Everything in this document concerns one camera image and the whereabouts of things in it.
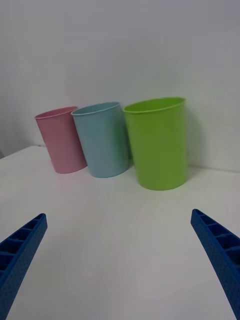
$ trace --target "light blue cup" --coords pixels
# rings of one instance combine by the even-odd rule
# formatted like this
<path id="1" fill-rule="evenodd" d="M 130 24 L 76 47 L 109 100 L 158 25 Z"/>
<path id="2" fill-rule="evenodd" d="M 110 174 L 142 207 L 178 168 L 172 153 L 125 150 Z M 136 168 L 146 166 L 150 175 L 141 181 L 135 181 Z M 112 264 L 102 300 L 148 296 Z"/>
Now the light blue cup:
<path id="1" fill-rule="evenodd" d="M 119 102 L 89 105 L 71 114 L 92 176 L 113 177 L 129 168 L 126 124 Z"/>

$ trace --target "plastic cup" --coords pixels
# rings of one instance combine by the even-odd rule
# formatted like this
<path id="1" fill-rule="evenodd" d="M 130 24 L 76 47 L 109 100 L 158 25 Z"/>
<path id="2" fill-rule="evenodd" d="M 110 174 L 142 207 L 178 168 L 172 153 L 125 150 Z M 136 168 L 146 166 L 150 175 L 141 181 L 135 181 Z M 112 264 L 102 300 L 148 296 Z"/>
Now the plastic cup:
<path id="1" fill-rule="evenodd" d="M 93 177 L 117 176 L 129 168 L 126 123 L 119 102 L 89 105 L 71 114 Z"/>
<path id="2" fill-rule="evenodd" d="M 71 112 L 68 106 L 41 113 L 35 117 L 55 171 L 68 174 L 87 166 Z"/>
<path id="3" fill-rule="evenodd" d="M 124 109 L 138 182 L 151 190 L 168 190 L 187 178 L 185 99 L 166 97 Z"/>

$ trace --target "white wall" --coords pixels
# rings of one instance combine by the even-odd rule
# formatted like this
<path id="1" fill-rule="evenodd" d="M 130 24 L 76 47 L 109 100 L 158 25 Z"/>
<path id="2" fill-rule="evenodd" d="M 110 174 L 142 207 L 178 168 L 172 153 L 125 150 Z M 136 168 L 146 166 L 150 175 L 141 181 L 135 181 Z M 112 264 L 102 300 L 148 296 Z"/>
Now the white wall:
<path id="1" fill-rule="evenodd" d="M 0 150 L 42 144 L 38 113 L 188 99 L 192 164 L 240 171 L 239 0 L 3 0 Z"/>

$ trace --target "gripper finger grid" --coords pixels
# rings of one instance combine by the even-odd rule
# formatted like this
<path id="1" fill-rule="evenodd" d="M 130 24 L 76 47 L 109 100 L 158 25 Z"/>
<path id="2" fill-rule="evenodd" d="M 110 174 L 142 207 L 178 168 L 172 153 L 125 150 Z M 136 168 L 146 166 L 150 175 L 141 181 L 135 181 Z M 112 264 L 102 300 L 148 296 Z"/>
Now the gripper finger grid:
<path id="1" fill-rule="evenodd" d="M 0 320 L 5 320 L 48 228 L 44 213 L 0 243 Z"/>
<path id="2" fill-rule="evenodd" d="M 237 320 L 240 320 L 240 238 L 194 209 L 191 225 L 216 272 Z"/>

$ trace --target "white table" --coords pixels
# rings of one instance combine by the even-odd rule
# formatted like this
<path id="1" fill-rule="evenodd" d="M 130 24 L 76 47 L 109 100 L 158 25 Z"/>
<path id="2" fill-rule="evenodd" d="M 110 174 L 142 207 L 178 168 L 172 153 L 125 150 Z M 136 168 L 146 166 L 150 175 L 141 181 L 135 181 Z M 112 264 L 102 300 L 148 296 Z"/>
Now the white table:
<path id="1" fill-rule="evenodd" d="M 39 213 L 48 229 L 8 320 L 233 320 L 190 225 L 198 208 L 240 235 L 240 174 L 192 168 L 169 191 L 134 169 L 54 172 L 44 147 L 0 160 L 0 241 Z"/>

